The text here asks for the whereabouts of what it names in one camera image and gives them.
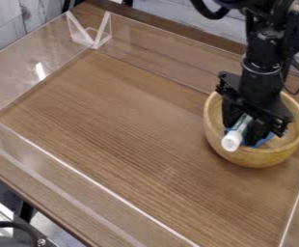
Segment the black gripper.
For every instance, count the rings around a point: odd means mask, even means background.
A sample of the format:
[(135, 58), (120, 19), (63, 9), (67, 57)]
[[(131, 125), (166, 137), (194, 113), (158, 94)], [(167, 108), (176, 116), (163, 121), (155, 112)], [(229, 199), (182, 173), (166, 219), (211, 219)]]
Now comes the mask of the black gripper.
[(222, 71), (218, 77), (215, 92), (223, 99), (223, 124), (231, 127), (241, 116), (247, 114), (253, 120), (247, 126), (243, 143), (247, 147), (261, 147), (275, 135), (283, 136), (294, 120), (281, 97), (281, 76), (262, 76), (250, 72), (237, 75)]

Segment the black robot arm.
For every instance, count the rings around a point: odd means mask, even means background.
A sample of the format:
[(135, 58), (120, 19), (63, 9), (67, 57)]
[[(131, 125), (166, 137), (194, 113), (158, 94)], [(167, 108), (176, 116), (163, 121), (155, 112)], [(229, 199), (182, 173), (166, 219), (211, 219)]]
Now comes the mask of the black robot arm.
[(242, 117), (250, 122), (242, 143), (254, 147), (270, 135), (282, 137), (294, 116), (282, 102), (291, 69), (299, 69), (299, 0), (213, 0), (219, 9), (213, 11), (204, 0), (190, 0), (202, 16), (223, 18), (230, 11), (245, 14), (247, 48), (243, 73), (219, 73), (217, 92), (222, 95), (223, 124), (227, 131)]

